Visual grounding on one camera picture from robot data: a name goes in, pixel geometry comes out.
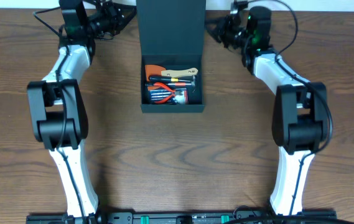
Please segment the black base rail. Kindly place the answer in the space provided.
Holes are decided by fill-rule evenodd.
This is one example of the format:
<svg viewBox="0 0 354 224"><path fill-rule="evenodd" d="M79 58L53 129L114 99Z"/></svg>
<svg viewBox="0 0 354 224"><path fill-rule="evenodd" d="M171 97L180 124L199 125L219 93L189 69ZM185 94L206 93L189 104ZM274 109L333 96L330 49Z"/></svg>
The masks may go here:
<svg viewBox="0 0 354 224"><path fill-rule="evenodd" d="M86 217L85 223L108 224L194 224L194 223L226 223L240 218L270 216L270 212L239 208L234 212L202 212L202 213L132 213L113 212ZM303 210L306 217L337 218L333 210ZM26 217L26 223L83 223L81 218L65 214L31 214Z"/></svg>

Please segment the blue screwdriver set case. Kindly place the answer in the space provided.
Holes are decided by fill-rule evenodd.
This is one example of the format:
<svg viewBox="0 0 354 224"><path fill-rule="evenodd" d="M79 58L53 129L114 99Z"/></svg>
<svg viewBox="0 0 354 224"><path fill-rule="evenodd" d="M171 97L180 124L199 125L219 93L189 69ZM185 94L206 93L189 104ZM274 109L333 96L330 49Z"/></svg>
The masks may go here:
<svg viewBox="0 0 354 224"><path fill-rule="evenodd" d="M186 105L188 103L188 93L185 88L176 89L176 105Z"/></svg>

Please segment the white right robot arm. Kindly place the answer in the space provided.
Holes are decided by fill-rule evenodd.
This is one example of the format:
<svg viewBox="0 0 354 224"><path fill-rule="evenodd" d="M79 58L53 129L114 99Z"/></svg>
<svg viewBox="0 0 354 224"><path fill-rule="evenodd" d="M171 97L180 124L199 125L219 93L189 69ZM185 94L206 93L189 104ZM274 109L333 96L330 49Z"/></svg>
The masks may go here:
<svg viewBox="0 0 354 224"><path fill-rule="evenodd" d="M271 129L279 163L269 203L275 215L300 215L310 163L329 144L333 133L327 89L321 82L301 77L271 45L269 8L250 8L247 24L241 26L242 12L249 4L234 1L230 15L207 20L205 25L225 48L240 49L243 66L273 92Z"/></svg>

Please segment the black yellow screwdriver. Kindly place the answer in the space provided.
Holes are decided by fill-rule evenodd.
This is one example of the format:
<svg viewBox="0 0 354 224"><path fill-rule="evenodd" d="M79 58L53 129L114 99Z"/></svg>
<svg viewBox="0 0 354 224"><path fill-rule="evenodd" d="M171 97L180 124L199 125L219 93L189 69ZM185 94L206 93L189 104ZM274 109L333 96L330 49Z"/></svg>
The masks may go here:
<svg viewBox="0 0 354 224"><path fill-rule="evenodd" d="M192 82L191 80L181 79L181 78L173 78L173 77L163 77L152 75L149 77L151 82L163 82L163 83L170 83L170 82Z"/></svg>

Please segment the orange scraper wooden handle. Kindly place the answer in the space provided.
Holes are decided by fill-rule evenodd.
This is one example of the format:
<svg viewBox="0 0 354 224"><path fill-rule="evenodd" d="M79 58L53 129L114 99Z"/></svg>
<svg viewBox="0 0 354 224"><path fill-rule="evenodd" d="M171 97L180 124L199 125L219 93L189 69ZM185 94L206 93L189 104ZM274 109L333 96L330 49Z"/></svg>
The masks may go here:
<svg viewBox="0 0 354 224"><path fill-rule="evenodd" d="M150 76L165 76L172 78L186 77L190 75L196 75L198 73L197 68L188 68L185 70L168 70L160 65L145 65L146 80L149 81Z"/></svg>

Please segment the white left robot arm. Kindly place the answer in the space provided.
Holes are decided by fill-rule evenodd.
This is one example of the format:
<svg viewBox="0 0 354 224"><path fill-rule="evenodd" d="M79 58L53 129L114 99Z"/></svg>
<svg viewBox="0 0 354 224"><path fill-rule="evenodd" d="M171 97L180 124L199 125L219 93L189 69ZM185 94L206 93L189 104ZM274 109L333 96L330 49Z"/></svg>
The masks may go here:
<svg viewBox="0 0 354 224"><path fill-rule="evenodd" d="M58 59L48 75L27 85L34 137L55 162L67 199L64 215L31 215L27 222L106 223L85 159L88 116L79 83L92 65L96 40L112 40L137 14L136 6L113 1L60 1L63 24L54 29Z"/></svg>

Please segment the dark green box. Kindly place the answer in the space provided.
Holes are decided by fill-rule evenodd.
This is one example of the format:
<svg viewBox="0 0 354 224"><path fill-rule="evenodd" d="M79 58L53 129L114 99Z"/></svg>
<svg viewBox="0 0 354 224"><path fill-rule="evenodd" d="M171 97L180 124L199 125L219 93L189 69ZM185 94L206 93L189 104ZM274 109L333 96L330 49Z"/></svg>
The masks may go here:
<svg viewBox="0 0 354 224"><path fill-rule="evenodd" d="M202 54L205 1L139 0L136 2L141 44L141 109L144 113L201 113L204 110ZM195 87L187 86L184 105L155 104L147 89L146 65L167 70L196 68Z"/></svg>

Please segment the small claw hammer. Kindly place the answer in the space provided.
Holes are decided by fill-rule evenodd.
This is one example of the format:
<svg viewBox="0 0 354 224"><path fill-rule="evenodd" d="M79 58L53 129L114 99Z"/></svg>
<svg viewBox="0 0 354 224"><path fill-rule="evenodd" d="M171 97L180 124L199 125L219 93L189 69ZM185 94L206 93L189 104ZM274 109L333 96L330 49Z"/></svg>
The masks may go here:
<svg viewBox="0 0 354 224"><path fill-rule="evenodd" d="M192 75L188 80L191 80L192 82L170 82L170 83L166 83L166 85L173 88L192 87L194 90L196 87L196 76Z"/></svg>

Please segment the red handled pliers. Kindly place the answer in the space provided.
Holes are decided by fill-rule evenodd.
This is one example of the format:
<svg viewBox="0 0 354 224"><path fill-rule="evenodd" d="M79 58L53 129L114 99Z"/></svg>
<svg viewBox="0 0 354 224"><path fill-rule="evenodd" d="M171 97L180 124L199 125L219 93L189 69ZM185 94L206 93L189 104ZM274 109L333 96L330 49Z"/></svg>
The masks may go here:
<svg viewBox="0 0 354 224"><path fill-rule="evenodd" d="M164 83L155 82L149 90L149 99L153 104L169 104L175 105L176 91L168 87Z"/></svg>

